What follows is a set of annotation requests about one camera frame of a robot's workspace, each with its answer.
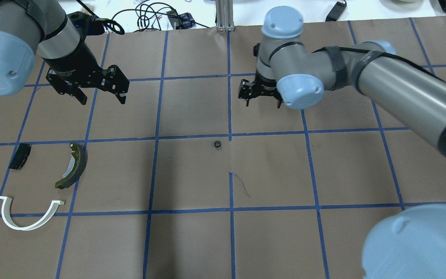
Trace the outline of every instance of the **metal post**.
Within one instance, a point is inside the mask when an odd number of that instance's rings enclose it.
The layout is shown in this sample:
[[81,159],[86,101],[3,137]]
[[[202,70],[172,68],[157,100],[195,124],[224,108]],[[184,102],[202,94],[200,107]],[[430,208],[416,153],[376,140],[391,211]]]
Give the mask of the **metal post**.
[[216,29],[233,31],[233,0],[216,0]]

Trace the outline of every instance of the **grid line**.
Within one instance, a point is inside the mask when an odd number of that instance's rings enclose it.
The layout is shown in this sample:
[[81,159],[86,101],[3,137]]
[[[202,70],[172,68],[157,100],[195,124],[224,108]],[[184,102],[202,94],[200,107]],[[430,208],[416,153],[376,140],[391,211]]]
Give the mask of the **grid line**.
[[[356,44],[357,39],[355,38],[355,33],[354,33],[354,30],[352,29],[352,25],[351,25],[350,21],[348,22],[348,26],[349,26],[349,29],[350,29],[350,35],[352,35],[352,40],[354,41],[354,44]],[[384,146],[384,151],[386,153],[386,159],[388,160],[391,176],[392,176],[392,179],[393,179],[393,184],[395,185],[395,192],[397,193],[398,203],[400,205],[400,208],[402,210],[405,210],[405,206],[403,204],[404,202],[403,202],[403,198],[402,198],[402,193],[400,192],[400,187],[398,185],[397,174],[395,173],[395,168],[394,168],[393,162],[391,160],[390,149],[388,147],[388,143],[386,142],[386,137],[384,135],[383,124],[382,124],[381,119],[379,117],[379,113],[377,111],[376,103],[372,100],[371,104],[373,105],[373,111],[374,111],[375,116],[376,116],[376,122],[377,122],[377,125],[378,125],[378,130],[379,130],[379,133],[381,134],[381,138],[382,138],[382,142],[383,142],[383,146]]]
[[158,112],[156,116],[156,133],[155,133],[155,143],[154,143],[154,159],[153,159],[153,171],[151,175],[151,189],[149,192],[149,213],[147,215],[147,223],[146,223],[146,241],[144,245],[144,263],[143,263],[143,278],[145,279],[147,276],[147,258],[149,256],[149,240],[151,238],[151,219],[152,219],[152,210],[153,210],[153,199],[154,199],[154,184],[156,180],[156,163],[158,160],[158,146],[159,146],[159,129],[160,129],[160,120],[161,120],[161,102],[163,101],[163,83],[165,81],[165,66],[166,66],[166,50],[168,49],[168,34],[166,31],[165,34],[165,45],[163,48],[163,62],[161,65],[161,80],[160,80],[160,93],[158,99]]
[[321,221],[321,205],[319,203],[319,197],[317,195],[317,185],[316,185],[316,176],[314,173],[314,164],[313,157],[311,152],[311,141],[309,140],[309,129],[307,128],[306,117],[304,114],[304,110],[300,110],[302,116],[302,125],[304,126],[304,134],[306,138],[306,150],[307,157],[309,160],[309,170],[311,172],[311,182],[313,186],[313,194],[314,194],[314,206],[316,210],[316,219],[317,219],[317,229],[319,233],[319,240],[321,246],[321,254],[322,254],[322,264],[324,266],[324,276],[326,279],[329,279],[329,270],[328,270],[328,258],[326,256],[326,246],[324,245],[324,235],[322,232],[322,221]]
[[[406,207],[419,205],[432,205],[446,203],[446,201],[422,201],[416,203],[404,203]],[[326,209],[350,209],[350,208],[398,208],[400,203],[360,203],[351,205],[320,205],[321,210]],[[242,208],[193,208],[186,210],[128,210],[128,211],[105,211],[105,212],[73,212],[72,216],[111,216],[111,215],[147,215],[147,214],[193,214],[210,212],[252,212],[252,211],[280,211],[280,210],[316,210],[315,205],[285,205],[276,207],[242,207]],[[57,212],[54,216],[67,217],[67,212]],[[10,214],[11,217],[42,217],[41,213],[17,213]]]
[[232,260],[232,279],[236,278],[235,269],[235,221],[234,221],[234,207],[233,207],[233,173],[228,174],[230,182],[230,252]]
[[388,143],[386,142],[386,137],[384,135],[384,128],[381,119],[379,118],[379,113],[377,111],[377,106],[375,101],[371,101],[371,103],[373,104],[373,110],[375,112],[376,121],[379,126],[379,132],[381,133],[381,139],[383,141],[384,151],[386,153],[386,158],[388,159],[388,164],[390,166],[391,176],[393,179],[393,184],[395,185],[395,192],[397,192],[398,202],[400,203],[400,208],[402,210],[405,210],[404,200],[402,198],[402,192],[400,192],[400,186],[398,185],[397,174],[395,173],[395,167],[393,166],[393,161],[391,160],[390,149],[388,147]]
[[410,25],[412,26],[412,30],[414,30],[414,34],[416,35],[417,42],[419,43],[419,46],[421,47],[421,50],[423,51],[424,58],[426,60],[426,63],[428,64],[428,68],[430,69],[430,72],[432,74],[435,74],[435,71],[433,70],[433,66],[430,63],[430,59],[428,58],[428,54],[426,53],[426,50],[424,49],[423,41],[421,41],[421,37],[419,37],[419,33],[417,33],[416,25],[414,25],[414,21],[412,20],[412,17],[409,18],[409,21],[410,21]]
[[[43,69],[44,69],[44,61],[41,64],[41,69],[39,70],[39,75],[37,76],[37,81],[39,81],[39,79],[41,78]],[[14,147],[13,153],[11,154],[11,159],[8,162],[8,164],[11,163],[13,157],[15,156],[18,144],[20,143],[20,138],[22,137],[23,128],[25,127],[25,123],[27,122],[27,117],[29,116],[30,106],[32,106],[32,102],[34,101],[34,96],[35,96],[37,89],[38,89],[37,86],[34,86],[34,90],[32,91],[32,95],[30,96],[29,104],[27,106],[27,111],[25,112],[25,116],[23,117],[22,125],[20,127],[20,132],[18,133],[18,138],[16,140],[15,147]],[[0,189],[0,196],[3,194],[3,191],[5,190],[6,182],[8,180],[8,176],[9,176],[9,171],[10,171],[10,169],[7,168],[5,178],[3,179],[1,189]]]
[[[383,128],[384,131],[407,131],[407,127],[391,127]],[[365,128],[365,129],[323,129],[323,130],[312,130],[307,131],[308,134],[319,134],[319,133],[355,133],[355,132],[373,132],[379,131],[379,127]],[[232,136],[277,136],[280,134],[304,134],[304,131],[282,131],[282,132],[255,132],[255,133],[232,133]],[[158,140],[179,140],[185,138],[223,138],[227,137],[229,134],[193,134],[188,136],[159,136]],[[98,138],[98,139],[72,139],[67,141],[24,141],[23,143],[28,143],[30,145],[57,145],[63,143],[70,143],[74,141],[76,143],[105,143],[110,141],[154,141],[156,137],[146,137],[146,138]],[[0,146],[6,145],[17,145],[17,143],[0,143]]]
[[[104,61],[106,58],[106,52],[108,51],[108,43],[109,42],[110,42],[110,34],[108,33],[108,35],[106,36],[106,42],[104,45],[103,57],[101,59],[101,65],[100,65],[101,68],[104,66]],[[96,88],[94,90],[94,96],[92,97],[91,111],[89,113],[89,120],[87,121],[87,129],[85,131],[84,150],[87,150],[87,142],[89,139],[89,133],[90,133],[91,124],[92,124],[92,117],[94,115],[94,108],[96,106],[97,93],[98,93],[98,89]],[[63,234],[63,242],[62,242],[62,247],[60,249],[60,257],[58,258],[58,266],[56,269],[56,277],[55,277],[56,279],[60,278],[60,273],[62,271],[63,257],[64,257],[64,252],[65,252],[65,249],[67,246],[68,233],[69,233],[69,229],[70,229],[71,218],[73,217],[73,208],[75,205],[75,200],[76,200],[76,196],[77,196],[77,190],[78,190],[79,183],[80,183],[80,178],[75,182],[75,186],[73,187],[73,194],[71,197],[70,208],[69,208],[69,212],[67,214],[67,224],[65,226],[65,230],[64,230],[64,234]]]
[[230,50],[230,32],[226,32],[226,58],[228,67],[228,141],[232,141],[232,86],[230,85],[231,79],[231,50]]
[[[422,65],[423,68],[444,68],[446,67],[446,64],[442,65]],[[165,77],[166,80],[174,80],[174,79],[197,79],[197,78],[224,78],[224,77],[233,77],[233,76],[254,76],[256,73],[248,72],[248,73],[241,73],[241,74],[214,74],[210,76],[172,76],[172,77]],[[130,82],[138,82],[138,81],[160,81],[160,77],[149,77],[149,78],[131,78],[129,79]],[[25,87],[46,87],[51,86],[49,83],[37,83],[37,84],[26,84]]]
[[[232,72],[232,55],[230,50],[230,32],[226,32],[226,58],[228,67],[228,141],[232,141],[232,86],[230,83],[231,72]],[[235,271],[235,221],[233,212],[233,173],[228,173],[228,189],[230,190],[230,254],[231,254],[231,271],[232,279],[237,277],[237,272]]]

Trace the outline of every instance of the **white table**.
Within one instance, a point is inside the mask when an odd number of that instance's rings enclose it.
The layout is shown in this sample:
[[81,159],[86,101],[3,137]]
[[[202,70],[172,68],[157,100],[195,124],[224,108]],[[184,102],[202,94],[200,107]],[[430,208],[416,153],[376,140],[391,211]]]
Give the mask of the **white table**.
[[[81,10],[82,7],[75,0],[60,0],[67,13]],[[93,5],[94,12],[99,17],[111,18],[122,9],[134,9],[134,0],[84,0]],[[195,21],[209,27],[216,26],[216,5],[211,0],[160,0],[173,6],[179,14],[189,12]],[[233,21],[238,25],[262,25],[264,16],[273,7],[288,5],[300,11],[304,22],[324,21],[328,12],[337,0],[233,0]],[[407,3],[399,0],[347,0],[347,9],[340,17],[340,21],[359,21],[364,19],[386,19],[404,17],[446,16],[441,10],[438,0],[419,0]],[[134,11],[120,14],[115,19],[127,32],[137,30],[137,16]],[[161,19],[163,30],[171,29],[166,16]]]

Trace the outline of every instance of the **white curved plastic part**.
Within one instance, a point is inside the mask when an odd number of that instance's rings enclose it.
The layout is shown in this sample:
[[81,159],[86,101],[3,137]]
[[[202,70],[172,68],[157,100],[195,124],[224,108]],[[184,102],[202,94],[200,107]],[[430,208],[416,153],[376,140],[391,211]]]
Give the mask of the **white curved plastic part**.
[[30,226],[19,227],[13,222],[11,216],[9,215],[9,209],[11,207],[12,198],[9,198],[7,196],[0,196],[0,200],[3,200],[1,206],[1,217],[3,218],[3,222],[5,222],[7,226],[9,226],[14,230],[25,230],[25,231],[34,230],[46,224],[51,219],[51,217],[55,215],[56,210],[58,210],[58,206],[65,204],[64,201],[51,201],[51,205],[49,205],[48,211],[44,214],[44,216],[41,217],[41,219],[39,219],[39,221],[35,222]]

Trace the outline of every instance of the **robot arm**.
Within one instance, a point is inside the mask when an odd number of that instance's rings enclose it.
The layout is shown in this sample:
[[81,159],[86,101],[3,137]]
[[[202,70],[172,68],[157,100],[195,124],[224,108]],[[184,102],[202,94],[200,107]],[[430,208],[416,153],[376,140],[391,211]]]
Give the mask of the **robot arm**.
[[[302,18],[290,7],[268,12],[254,48],[256,79],[242,80],[239,98],[278,99],[292,109],[321,101],[324,90],[353,85],[446,157],[446,83],[395,56],[388,42],[307,53]],[[377,224],[362,252],[365,279],[446,278],[446,203],[420,205]]]
[[324,90],[353,85],[446,157],[446,82],[397,57],[384,41],[307,53],[302,26],[295,9],[268,12],[255,47],[256,80],[242,80],[239,98],[274,96],[279,104],[305,109],[320,102]]
[[50,66],[46,79],[59,94],[85,105],[80,87],[96,87],[124,104],[129,80],[116,65],[102,69],[85,44],[92,20],[82,13],[68,17],[56,0],[0,0],[0,96],[23,88],[37,52]]

